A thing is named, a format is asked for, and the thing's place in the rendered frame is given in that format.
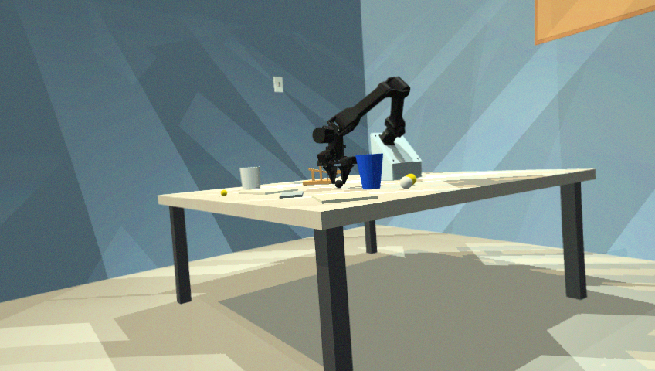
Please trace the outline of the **blue cup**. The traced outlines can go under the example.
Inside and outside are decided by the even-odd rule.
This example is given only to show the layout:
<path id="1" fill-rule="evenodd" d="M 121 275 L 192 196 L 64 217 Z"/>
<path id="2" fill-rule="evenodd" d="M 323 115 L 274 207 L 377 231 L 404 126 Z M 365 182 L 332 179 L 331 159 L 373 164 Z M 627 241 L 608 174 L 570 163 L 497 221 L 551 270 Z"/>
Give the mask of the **blue cup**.
<path id="1" fill-rule="evenodd" d="M 356 155 L 363 189 L 380 189 L 383 154 Z"/>

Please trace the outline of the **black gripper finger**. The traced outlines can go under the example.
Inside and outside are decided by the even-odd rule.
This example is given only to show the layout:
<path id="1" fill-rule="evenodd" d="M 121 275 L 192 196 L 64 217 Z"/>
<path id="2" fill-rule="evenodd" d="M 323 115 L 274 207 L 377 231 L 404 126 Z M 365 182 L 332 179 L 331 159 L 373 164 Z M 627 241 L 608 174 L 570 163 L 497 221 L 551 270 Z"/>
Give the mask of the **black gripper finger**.
<path id="1" fill-rule="evenodd" d="M 327 171 L 332 185 L 335 184 L 337 168 L 338 167 L 337 166 L 330 166 L 330 167 L 322 167 L 322 168 Z"/>
<path id="2" fill-rule="evenodd" d="M 341 170 L 341 181 L 343 185 L 346 183 L 352 167 L 353 165 L 338 166 Z"/>

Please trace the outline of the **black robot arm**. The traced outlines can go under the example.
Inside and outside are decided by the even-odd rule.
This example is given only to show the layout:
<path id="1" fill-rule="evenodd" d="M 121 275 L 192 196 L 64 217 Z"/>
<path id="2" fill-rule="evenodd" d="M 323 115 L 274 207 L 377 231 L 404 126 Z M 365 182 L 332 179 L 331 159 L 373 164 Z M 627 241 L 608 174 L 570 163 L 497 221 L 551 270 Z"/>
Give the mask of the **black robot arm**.
<path id="1" fill-rule="evenodd" d="M 389 77 L 385 82 L 379 83 L 371 93 L 354 107 L 344 109 L 327 121 L 328 126 L 324 125 L 322 128 L 314 129 L 314 141 L 328 144 L 343 143 L 343 136 L 352 132 L 365 114 L 385 97 L 391 97 L 390 115 L 385 119 L 384 124 L 386 129 L 378 136 L 383 145 L 395 145 L 395 139 L 401 138 L 406 133 L 406 123 L 402 113 L 404 99 L 409 96 L 409 92 L 410 87 L 400 77 Z M 338 158 L 335 146 L 331 149 L 327 146 L 325 151 L 317 154 L 319 163 L 329 162 L 334 157 Z"/>

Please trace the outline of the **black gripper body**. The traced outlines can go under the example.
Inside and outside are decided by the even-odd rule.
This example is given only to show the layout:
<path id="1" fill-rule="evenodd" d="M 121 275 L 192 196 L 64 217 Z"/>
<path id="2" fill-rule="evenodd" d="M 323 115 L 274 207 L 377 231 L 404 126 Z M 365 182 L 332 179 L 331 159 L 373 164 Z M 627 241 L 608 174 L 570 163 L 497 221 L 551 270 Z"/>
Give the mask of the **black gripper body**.
<path id="1" fill-rule="evenodd" d="M 354 157 L 344 156 L 344 148 L 346 148 L 346 145 L 344 145 L 344 143 L 330 143 L 330 144 L 328 144 L 329 149 L 334 148 L 334 146 L 337 149 L 338 158 L 334 157 L 329 162 L 319 163 L 319 161 L 317 161 L 317 166 L 330 167 L 330 166 L 334 166 L 334 164 L 341 164 L 341 166 L 357 164 L 356 156 L 354 156 Z"/>

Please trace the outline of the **white ball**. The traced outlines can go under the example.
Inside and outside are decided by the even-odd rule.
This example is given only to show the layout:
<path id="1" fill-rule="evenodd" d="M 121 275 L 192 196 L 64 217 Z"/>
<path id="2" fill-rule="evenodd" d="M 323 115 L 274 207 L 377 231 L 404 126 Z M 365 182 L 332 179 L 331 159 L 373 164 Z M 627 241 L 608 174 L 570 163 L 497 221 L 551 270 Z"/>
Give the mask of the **white ball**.
<path id="1" fill-rule="evenodd" d="M 406 176 L 400 179 L 399 184 L 403 189 L 409 189 L 412 186 L 412 180 Z"/>

